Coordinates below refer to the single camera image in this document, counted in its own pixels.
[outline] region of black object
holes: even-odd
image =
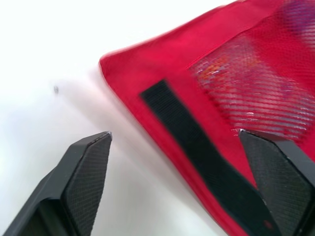
[[[111,133],[72,144],[4,236],[89,236],[103,192]]]
[[[241,131],[257,187],[283,236],[315,235],[315,163],[292,141]]]
[[[258,191],[220,155],[167,83],[160,81],[141,96],[231,217],[251,236],[280,236]]]

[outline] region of red pouch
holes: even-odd
[[[313,0],[245,0],[100,66],[229,235],[280,236],[237,134],[274,133],[315,160],[314,45]]]

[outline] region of carbon fiber texture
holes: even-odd
[[[79,236],[93,229],[103,193],[111,139],[105,136],[90,145],[63,193],[63,202]]]
[[[313,198],[311,185],[273,142],[247,132],[240,137],[257,187],[282,235],[299,235]]]

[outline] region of white table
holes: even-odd
[[[94,236],[226,235],[103,82],[98,60],[230,1],[1,1],[0,234],[71,143],[110,130]]]

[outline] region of mesh netting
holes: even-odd
[[[314,1],[293,0],[191,71],[235,131],[301,142],[315,120],[314,48]]]

